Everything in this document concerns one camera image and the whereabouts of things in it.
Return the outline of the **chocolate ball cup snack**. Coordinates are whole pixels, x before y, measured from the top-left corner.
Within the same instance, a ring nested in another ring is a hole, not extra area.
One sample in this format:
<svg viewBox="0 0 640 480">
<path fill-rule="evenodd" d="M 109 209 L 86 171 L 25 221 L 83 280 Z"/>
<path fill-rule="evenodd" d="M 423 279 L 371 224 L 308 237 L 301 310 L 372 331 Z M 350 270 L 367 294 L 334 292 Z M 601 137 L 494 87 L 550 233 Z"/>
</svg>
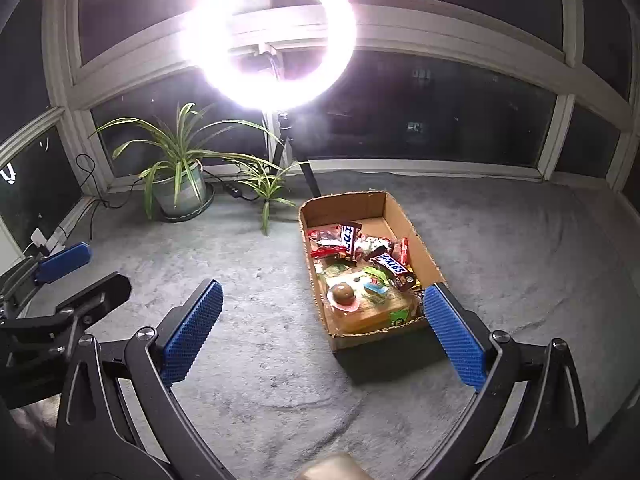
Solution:
<svg viewBox="0 0 640 480">
<path fill-rule="evenodd" d="M 345 282 L 337 283 L 330 287 L 326 293 L 326 299 L 332 308 L 342 312 L 356 312 L 360 306 L 355 289 Z"/>
</svg>

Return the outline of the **green wrapped candy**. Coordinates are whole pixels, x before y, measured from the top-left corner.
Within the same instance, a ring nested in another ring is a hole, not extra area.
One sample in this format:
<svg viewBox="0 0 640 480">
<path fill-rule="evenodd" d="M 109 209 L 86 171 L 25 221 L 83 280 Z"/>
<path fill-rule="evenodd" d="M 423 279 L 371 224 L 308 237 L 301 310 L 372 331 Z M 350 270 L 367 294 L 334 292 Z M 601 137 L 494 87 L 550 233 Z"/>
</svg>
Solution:
<svg viewBox="0 0 640 480">
<path fill-rule="evenodd" d="M 369 276 L 372 276 L 372 278 L 376 278 L 385 286 L 388 286 L 390 284 L 387 274 L 384 271 L 376 268 L 375 266 L 366 266 L 362 269 L 362 272 Z"/>
</svg>

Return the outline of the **large potted spider plant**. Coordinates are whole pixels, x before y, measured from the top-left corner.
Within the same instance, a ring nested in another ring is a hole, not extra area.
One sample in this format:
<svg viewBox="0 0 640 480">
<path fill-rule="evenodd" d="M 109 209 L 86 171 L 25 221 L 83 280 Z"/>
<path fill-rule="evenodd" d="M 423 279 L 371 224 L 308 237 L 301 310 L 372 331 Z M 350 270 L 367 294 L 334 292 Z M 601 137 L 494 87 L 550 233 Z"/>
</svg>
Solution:
<svg viewBox="0 0 640 480">
<path fill-rule="evenodd" d="M 94 129 L 93 133 L 96 136 L 111 128 L 123 126 L 138 128 L 146 132 L 144 138 L 130 139 L 114 148 L 112 159 L 118 159 L 127 148 L 134 144 L 149 145 L 160 151 L 160 158 L 138 174 L 138 179 L 143 185 L 144 212 L 148 217 L 153 215 L 154 191 L 163 180 L 167 180 L 170 185 L 169 207 L 171 209 L 178 207 L 180 193 L 184 188 L 190 188 L 195 195 L 196 202 L 202 206 L 205 203 L 202 161 L 206 158 L 226 160 L 226 157 L 236 154 L 250 155 L 210 150 L 205 146 L 209 140 L 240 127 L 257 130 L 266 136 L 271 134 L 264 126 L 245 119 L 221 119 L 216 122 L 206 122 L 205 117 L 208 111 L 207 106 L 197 108 L 195 103 L 187 102 L 177 107 L 176 123 L 172 127 L 161 119 L 150 122 L 139 117 L 122 116 L 104 122 L 103 125 Z"/>
</svg>

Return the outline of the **black tripod stand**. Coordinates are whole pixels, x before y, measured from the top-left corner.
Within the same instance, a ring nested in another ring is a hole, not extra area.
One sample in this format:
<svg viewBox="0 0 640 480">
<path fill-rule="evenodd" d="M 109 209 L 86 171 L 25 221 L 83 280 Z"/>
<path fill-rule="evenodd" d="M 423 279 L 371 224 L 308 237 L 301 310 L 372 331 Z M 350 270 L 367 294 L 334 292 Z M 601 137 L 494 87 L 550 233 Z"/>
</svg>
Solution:
<svg viewBox="0 0 640 480">
<path fill-rule="evenodd" d="M 276 137 L 276 147 L 271 156 L 271 162 L 273 165 L 281 167 L 284 153 L 288 152 L 288 156 L 286 156 L 288 166 L 292 166 L 294 162 L 296 162 L 305 178 L 311 195 L 320 197 L 321 191 L 308 156 L 296 142 L 296 128 L 294 127 L 293 115 L 289 112 L 282 112 L 278 114 L 267 114 L 267 117 L 271 119 L 273 126 L 277 126 L 277 132 L 274 134 Z"/>
</svg>

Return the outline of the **small Snickers bar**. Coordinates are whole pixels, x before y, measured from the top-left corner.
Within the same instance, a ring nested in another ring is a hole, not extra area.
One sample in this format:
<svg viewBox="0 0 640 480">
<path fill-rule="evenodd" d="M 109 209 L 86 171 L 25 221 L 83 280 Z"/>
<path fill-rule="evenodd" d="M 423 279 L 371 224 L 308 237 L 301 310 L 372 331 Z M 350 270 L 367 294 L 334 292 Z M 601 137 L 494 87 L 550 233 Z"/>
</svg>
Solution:
<svg viewBox="0 0 640 480">
<path fill-rule="evenodd" d="M 340 225 L 341 255 L 346 261 L 356 259 L 356 241 L 361 231 L 361 224 L 345 222 Z"/>
</svg>

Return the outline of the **green flat snack packet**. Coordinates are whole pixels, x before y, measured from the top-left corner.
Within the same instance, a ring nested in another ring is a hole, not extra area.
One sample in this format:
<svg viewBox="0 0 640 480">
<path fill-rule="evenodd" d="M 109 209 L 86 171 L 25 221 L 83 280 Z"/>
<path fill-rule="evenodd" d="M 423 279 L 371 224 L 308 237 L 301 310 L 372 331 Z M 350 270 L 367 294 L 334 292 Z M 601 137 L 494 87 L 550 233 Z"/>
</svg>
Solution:
<svg viewBox="0 0 640 480">
<path fill-rule="evenodd" d="M 351 268 L 352 266 L 348 266 L 345 263 L 333 263 L 320 271 L 319 278 L 322 282 L 329 283 L 329 281 L 339 278 Z"/>
</svg>

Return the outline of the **small spider plant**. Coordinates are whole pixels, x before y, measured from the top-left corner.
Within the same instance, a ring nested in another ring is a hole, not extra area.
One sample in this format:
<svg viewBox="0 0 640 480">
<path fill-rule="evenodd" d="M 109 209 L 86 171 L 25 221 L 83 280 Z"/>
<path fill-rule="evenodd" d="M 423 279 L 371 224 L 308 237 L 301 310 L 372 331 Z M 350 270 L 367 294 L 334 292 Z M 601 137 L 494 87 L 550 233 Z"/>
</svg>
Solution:
<svg viewBox="0 0 640 480">
<path fill-rule="evenodd" d="M 260 216 L 260 230 L 262 234 L 269 234 L 271 206 L 280 204 L 294 207 L 292 200 L 285 198 L 281 192 L 285 189 L 285 177 L 290 167 L 282 168 L 268 162 L 268 160 L 253 155 L 236 154 L 226 157 L 227 162 L 237 166 L 240 172 L 239 182 L 250 188 L 262 202 Z"/>
</svg>

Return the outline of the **brown cardboard box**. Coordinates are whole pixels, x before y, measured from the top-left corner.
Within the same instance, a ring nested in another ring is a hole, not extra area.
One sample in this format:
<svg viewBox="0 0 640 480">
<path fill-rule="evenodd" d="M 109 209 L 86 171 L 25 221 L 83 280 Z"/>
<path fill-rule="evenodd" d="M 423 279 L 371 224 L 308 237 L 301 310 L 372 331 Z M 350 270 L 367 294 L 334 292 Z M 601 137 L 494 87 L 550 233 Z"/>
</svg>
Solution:
<svg viewBox="0 0 640 480">
<path fill-rule="evenodd" d="M 333 352 L 427 326 L 423 293 L 445 279 L 390 193 L 313 198 L 300 206 L 298 223 Z"/>
</svg>

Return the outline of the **red clear snack bag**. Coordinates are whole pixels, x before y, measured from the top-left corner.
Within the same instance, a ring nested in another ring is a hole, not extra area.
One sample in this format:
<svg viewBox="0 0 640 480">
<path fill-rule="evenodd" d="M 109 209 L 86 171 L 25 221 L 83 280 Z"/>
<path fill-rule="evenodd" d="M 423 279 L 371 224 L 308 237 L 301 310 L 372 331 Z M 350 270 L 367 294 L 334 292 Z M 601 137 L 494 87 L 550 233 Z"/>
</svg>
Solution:
<svg viewBox="0 0 640 480">
<path fill-rule="evenodd" d="M 327 226 L 324 229 L 307 231 L 310 244 L 310 255 L 314 259 L 326 258 L 347 252 L 347 246 L 342 239 L 342 227 L 339 224 Z"/>
</svg>

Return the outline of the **black white snack packet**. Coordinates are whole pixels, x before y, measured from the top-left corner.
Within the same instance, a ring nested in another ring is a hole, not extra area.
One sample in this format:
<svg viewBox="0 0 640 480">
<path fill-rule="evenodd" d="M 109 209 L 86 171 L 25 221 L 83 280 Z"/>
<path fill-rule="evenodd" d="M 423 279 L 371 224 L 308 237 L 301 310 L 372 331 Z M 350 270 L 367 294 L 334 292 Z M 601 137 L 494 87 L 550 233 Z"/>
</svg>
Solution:
<svg viewBox="0 0 640 480">
<path fill-rule="evenodd" d="M 360 233 L 356 239 L 356 256 L 363 258 L 380 247 L 383 247 L 386 252 L 391 252 L 394 245 L 395 242 L 389 238 Z"/>
</svg>

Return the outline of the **red slim snack packet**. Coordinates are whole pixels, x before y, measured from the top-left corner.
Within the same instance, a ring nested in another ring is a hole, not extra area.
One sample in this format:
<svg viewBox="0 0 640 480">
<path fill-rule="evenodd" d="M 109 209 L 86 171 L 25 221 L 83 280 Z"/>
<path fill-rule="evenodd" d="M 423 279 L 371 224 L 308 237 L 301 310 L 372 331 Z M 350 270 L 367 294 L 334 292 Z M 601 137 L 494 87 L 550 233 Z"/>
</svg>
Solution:
<svg viewBox="0 0 640 480">
<path fill-rule="evenodd" d="M 408 266 L 409 258 L 409 244 L 408 238 L 403 237 L 397 244 L 397 260 L 402 266 Z"/>
</svg>

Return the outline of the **white framed window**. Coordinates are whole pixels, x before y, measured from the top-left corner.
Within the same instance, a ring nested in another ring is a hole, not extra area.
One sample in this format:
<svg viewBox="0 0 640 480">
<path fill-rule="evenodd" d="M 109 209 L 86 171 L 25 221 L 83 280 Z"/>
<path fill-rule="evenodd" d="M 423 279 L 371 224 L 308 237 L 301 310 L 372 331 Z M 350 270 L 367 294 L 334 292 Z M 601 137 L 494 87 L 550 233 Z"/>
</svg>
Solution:
<svg viewBox="0 0 640 480">
<path fill-rule="evenodd" d="M 587 66 L 584 0 L 561 0 L 563 45 L 440 0 L 196 0 L 190 12 L 137 32 L 94 60 L 80 59 L 79 0 L 43 0 L 41 47 L 50 108 L 69 155 L 89 154 L 99 186 L 117 184 L 89 110 L 197 68 L 241 106 L 295 110 L 333 87 L 358 49 L 420 54 L 486 68 L 552 91 L 556 104 L 532 169 L 484 162 L 409 162 L 417 174 L 550 179 L 576 105 L 620 130 L 606 180 L 621 188 L 639 146 L 639 91 L 622 96 Z M 9 18 L 20 0 L 1 0 Z"/>
</svg>

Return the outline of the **large Snickers bar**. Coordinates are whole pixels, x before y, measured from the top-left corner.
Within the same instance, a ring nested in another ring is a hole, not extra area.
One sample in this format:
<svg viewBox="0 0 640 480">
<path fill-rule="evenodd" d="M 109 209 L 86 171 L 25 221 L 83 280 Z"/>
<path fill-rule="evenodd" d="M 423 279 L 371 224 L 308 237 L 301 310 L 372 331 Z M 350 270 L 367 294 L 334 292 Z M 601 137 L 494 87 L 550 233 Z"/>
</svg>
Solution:
<svg viewBox="0 0 640 480">
<path fill-rule="evenodd" d="M 381 252 L 371 257 L 370 261 L 379 266 L 386 273 L 392 285 L 401 292 L 412 289 L 418 282 L 416 274 L 403 266 L 388 252 Z"/>
</svg>

